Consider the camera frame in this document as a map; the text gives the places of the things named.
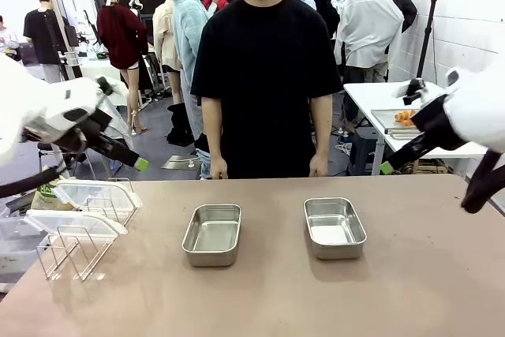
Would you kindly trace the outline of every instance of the black t-shirt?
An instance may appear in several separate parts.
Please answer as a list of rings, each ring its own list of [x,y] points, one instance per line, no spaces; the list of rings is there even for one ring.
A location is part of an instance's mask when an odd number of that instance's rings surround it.
[[[58,51],[66,52],[62,32],[52,9],[45,12],[36,9],[28,13],[24,19],[23,36],[32,39],[37,61],[40,64],[58,65],[60,63]]]
[[[235,0],[204,28],[192,93],[221,99],[230,178],[309,175],[309,99],[342,88],[326,25],[298,0]]]

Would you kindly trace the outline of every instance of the maroon sweater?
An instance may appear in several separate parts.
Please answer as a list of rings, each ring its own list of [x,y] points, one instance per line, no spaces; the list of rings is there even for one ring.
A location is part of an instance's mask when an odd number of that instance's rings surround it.
[[[104,6],[98,12],[98,35],[109,51],[116,69],[135,65],[148,53],[148,29],[133,12],[119,4]]]

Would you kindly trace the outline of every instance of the shorts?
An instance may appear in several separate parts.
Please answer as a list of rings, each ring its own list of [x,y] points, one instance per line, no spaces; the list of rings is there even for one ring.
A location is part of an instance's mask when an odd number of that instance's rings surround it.
[[[163,72],[164,73],[179,73],[179,70],[176,70],[176,69],[172,69],[170,66],[168,65],[163,65]]]
[[[139,62],[137,61],[133,65],[131,65],[127,70],[135,70],[139,68]]]

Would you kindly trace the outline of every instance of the plastic bin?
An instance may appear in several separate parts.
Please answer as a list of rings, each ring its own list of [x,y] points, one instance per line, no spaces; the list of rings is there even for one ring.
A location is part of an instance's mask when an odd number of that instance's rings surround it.
[[[46,243],[47,232],[24,218],[0,219],[0,283],[16,283],[38,260],[37,246]]]

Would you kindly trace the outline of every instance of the metal tray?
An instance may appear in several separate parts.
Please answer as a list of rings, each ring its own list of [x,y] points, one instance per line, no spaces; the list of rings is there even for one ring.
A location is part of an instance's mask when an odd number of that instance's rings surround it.
[[[350,201],[341,197],[308,199],[304,209],[317,258],[341,260],[361,255],[366,233]]]
[[[242,211],[238,205],[202,205],[193,213],[182,241],[194,267],[231,266],[237,259]]]
[[[403,126],[402,123],[395,120],[395,116],[404,110],[372,110],[372,115],[377,121],[384,127],[384,132],[386,134],[399,135],[402,133],[407,133],[412,138],[412,135],[416,137],[420,132],[416,126]]]

